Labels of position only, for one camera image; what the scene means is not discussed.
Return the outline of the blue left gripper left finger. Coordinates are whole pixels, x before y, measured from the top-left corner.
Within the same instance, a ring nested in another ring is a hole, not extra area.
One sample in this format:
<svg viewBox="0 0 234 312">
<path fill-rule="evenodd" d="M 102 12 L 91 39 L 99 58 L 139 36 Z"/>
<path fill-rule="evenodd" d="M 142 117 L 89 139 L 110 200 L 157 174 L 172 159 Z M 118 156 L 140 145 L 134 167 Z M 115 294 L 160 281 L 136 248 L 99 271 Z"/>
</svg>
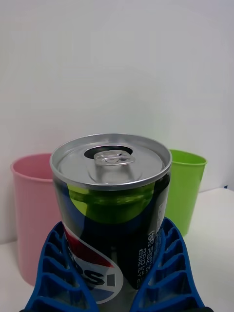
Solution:
<svg viewBox="0 0 234 312">
<path fill-rule="evenodd" d="M 61 222 L 42 247 L 32 295 L 25 312 L 97 312 L 86 284 L 73 268 Z"/>
</svg>

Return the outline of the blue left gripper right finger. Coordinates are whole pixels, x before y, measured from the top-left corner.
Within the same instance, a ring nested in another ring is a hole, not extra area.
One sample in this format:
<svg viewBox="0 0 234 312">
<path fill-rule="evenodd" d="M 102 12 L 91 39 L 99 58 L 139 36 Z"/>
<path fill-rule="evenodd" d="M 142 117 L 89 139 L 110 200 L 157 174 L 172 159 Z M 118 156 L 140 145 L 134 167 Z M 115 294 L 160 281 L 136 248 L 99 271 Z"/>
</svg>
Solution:
<svg viewBox="0 0 234 312">
<path fill-rule="evenodd" d="M 171 220 L 164 218 L 158 258 L 138 290 L 130 311 L 192 312 L 204 307 L 182 235 Z"/>
</svg>

